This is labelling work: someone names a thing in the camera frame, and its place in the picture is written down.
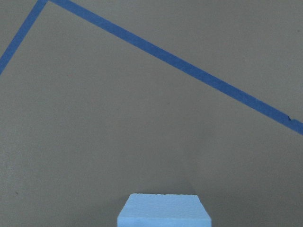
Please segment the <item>light blue foam block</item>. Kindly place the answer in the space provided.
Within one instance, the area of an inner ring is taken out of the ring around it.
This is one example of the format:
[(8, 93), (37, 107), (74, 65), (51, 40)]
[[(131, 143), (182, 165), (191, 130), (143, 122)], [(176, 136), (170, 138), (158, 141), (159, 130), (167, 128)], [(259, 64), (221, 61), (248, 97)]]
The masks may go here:
[(197, 195), (132, 193), (117, 217), (118, 227), (211, 227)]

